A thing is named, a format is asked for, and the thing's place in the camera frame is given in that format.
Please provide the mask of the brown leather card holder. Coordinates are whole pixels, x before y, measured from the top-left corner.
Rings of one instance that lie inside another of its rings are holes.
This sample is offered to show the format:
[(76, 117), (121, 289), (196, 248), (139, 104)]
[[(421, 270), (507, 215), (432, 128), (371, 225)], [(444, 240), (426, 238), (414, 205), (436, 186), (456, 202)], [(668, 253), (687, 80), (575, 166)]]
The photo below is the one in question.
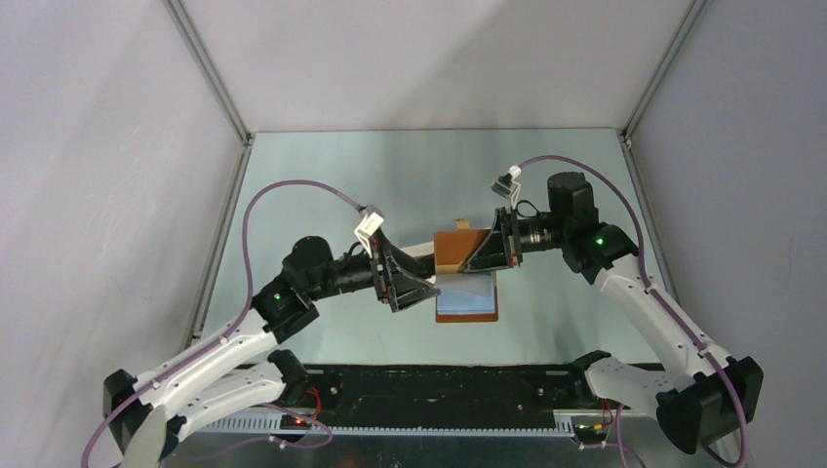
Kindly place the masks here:
[(435, 321), (438, 324), (495, 323), (499, 319), (494, 273), (463, 271), (470, 255), (489, 231), (471, 227), (468, 218), (458, 218), (455, 228), (434, 233)]

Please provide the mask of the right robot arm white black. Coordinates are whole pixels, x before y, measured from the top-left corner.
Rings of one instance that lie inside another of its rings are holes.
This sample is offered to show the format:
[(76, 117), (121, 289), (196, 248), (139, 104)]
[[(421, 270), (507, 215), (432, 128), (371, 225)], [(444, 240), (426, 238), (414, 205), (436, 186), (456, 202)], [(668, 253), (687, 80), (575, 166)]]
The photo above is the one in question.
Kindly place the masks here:
[(576, 360), (567, 382), (571, 401), (591, 408), (608, 399), (654, 419), (680, 451), (694, 454), (754, 418), (764, 372), (751, 357), (735, 358), (665, 292), (645, 268), (643, 250), (618, 226), (601, 221), (585, 175), (547, 180), (549, 209), (520, 217), (519, 168), (492, 191), (509, 202), (496, 210), (482, 244), (463, 262), (465, 273), (515, 268), (525, 254), (558, 250), (568, 268), (615, 300), (662, 366), (649, 371), (594, 351)]

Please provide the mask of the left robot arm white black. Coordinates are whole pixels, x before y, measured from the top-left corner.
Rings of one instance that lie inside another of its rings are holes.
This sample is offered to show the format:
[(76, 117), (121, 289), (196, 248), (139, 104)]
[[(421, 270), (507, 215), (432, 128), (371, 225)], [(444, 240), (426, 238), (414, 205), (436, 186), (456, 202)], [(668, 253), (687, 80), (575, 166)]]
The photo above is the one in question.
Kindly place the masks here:
[(157, 459), (201, 427), (237, 410), (268, 403), (296, 406), (308, 373), (283, 343), (319, 316), (317, 301), (372, 289), (394, 312), (437, 295), (434, 245), (400, 249), (376, 232), (361, 253), (334, 257), (322, 237), (299, 239), (281, 272), (219, 331), (154, 370), (118, 370), (103, 383), (103, 415), (126, 452), (147, 418), (163, 421)]

